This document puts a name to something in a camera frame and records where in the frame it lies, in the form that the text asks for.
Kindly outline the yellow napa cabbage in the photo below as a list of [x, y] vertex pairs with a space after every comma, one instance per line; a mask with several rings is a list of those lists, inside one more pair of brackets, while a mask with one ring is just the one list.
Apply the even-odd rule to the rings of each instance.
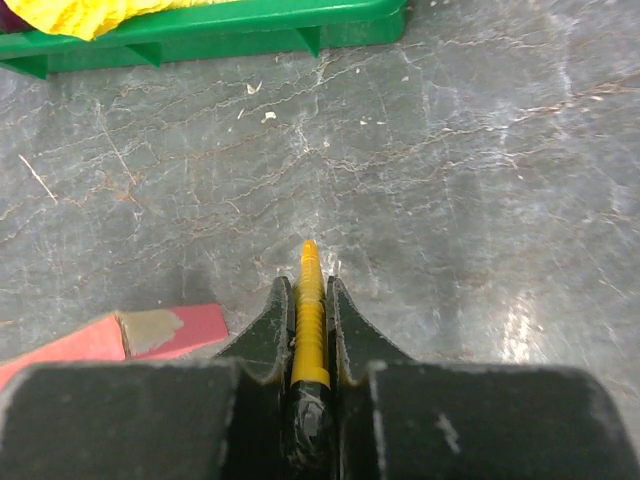
[[84, 41], [94, 40], [134, 17], [212, 4], [214, 1], [204, 0], [6, 1], [12, 13], [36, 30]]

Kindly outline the purple onion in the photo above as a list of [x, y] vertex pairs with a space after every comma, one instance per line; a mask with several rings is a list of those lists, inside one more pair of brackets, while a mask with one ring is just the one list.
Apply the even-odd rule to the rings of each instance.
[[15, 14], [4, 1], [0, 4], [0, 30], [2, 34], [12, 34], [33, 30], [33, 27]]

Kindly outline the pink express box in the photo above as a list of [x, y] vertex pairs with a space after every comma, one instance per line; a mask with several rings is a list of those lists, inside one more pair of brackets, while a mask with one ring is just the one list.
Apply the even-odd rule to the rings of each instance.
[[216, 303], [147, 311], [114, 311], [59, 339], [1, 363], [5, 386], [39, 363], [167, 360], [225, 340], [229, 335]]

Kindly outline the green plastic crate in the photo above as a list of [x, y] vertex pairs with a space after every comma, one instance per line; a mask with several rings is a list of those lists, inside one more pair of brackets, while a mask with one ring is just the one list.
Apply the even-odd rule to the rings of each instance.
[[4, 34], [1, 66], [51, 73], [388, 44], [405, 29], [404, 1], [233, 1], [144, 15], [85, 42], [38, 31]]

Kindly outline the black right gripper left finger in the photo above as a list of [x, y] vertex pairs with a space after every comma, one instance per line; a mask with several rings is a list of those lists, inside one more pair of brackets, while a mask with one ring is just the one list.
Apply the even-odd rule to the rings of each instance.
[[5, 479], [279, 479], [294, 317], [279, 277], [218, 355], [40, 364], [1, 395]]

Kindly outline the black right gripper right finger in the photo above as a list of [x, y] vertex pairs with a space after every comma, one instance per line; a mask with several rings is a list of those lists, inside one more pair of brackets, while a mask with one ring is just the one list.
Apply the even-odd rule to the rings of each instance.
[[619, 411], [588, 372], [411, 359], [331, 278], [342, 479], [635, 479]]

